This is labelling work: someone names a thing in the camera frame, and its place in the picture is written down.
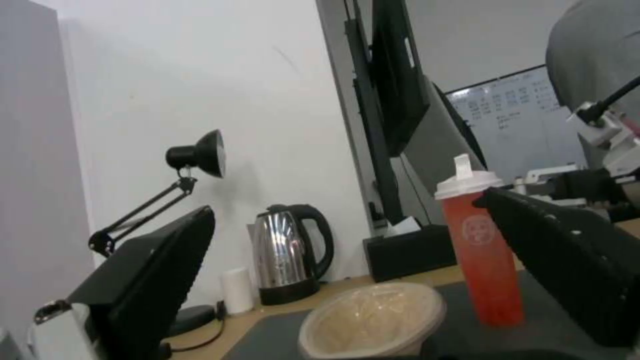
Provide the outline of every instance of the stainless steel kettle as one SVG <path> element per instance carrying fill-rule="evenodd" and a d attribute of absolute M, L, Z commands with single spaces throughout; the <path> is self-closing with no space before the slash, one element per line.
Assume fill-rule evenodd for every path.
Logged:
<path fill-rule="evenodd" d="M 324 256 L 316 263 L 302 220 L 314 220 L 324 238 Z M 253 259 L 264 305 L 305 298 L 320 288 L 318 279 L 333 260 L 329 223 L 310 205 L 274 205 L 259 214 L 253 227 Z"/>

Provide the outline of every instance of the whiteboard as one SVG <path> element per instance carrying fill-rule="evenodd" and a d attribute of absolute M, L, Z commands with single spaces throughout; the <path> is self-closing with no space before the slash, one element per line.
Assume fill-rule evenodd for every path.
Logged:
<path fill-rule="evenodd" d="M 566 124 L 545 66 L 447 94 L 471 127 L 487 167 L 506 182 L 528 170 L 586 167 L 577 133 Z"/>

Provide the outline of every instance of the wooden desk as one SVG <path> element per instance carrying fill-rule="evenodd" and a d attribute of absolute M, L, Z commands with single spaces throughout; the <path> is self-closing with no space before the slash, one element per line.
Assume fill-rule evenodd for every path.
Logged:
<path fill-rule="evenodd" d="M 618 224 L 629 233 L 640 238 L 640 219 L 631 220 Z M 523 269 L 522 264 L 517 261 L 516 267 Z M 462 271 L 458 266 L 443 268 L 426 272 L 423 274 L 403 277 L 395 281 L 418 282 L 439 286 L 464 281 Z M 175 360 L 217 360 L 221 359 L 260 319 L 276 314 L 293 313 L 301 310 L 313 309 L 343 291 L 373 284 L 369 276 L 356 277 L 353 279 L 332 282 L 324 285 L 318 293 L 306 299 L 290 304 L 279 306 L 260 306 L 243 315 L 230 316 L 225 321 L 225 330 L 213 344 L 190 352 L 176 353 L 172 359 Z M 218 322 L 210 323 L 201 329 L 170 338 L 169 342 L 173 347 L 186 347 L 199 344 L 214 336 L 220 329 Z"/>

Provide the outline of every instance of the black box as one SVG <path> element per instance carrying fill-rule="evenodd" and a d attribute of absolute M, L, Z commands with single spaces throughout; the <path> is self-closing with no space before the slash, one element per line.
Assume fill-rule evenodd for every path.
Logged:
<path fill-rule="evenodd" d="M 453 266 L 453 251 L 446 225 L 429 225 L 413 233 L 365 239 L 369 273 L 376 282 Z"/>

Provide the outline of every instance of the lamp base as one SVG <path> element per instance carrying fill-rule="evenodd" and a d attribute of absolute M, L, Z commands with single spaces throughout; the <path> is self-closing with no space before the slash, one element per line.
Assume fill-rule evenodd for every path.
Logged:
<path fill-rule="evenodd" d="M 178 311 L 175 321 L 169 328 L 168 337 L 195 330 L 216 319 L 216 309 L 211 305 L 187 307 Z"/>

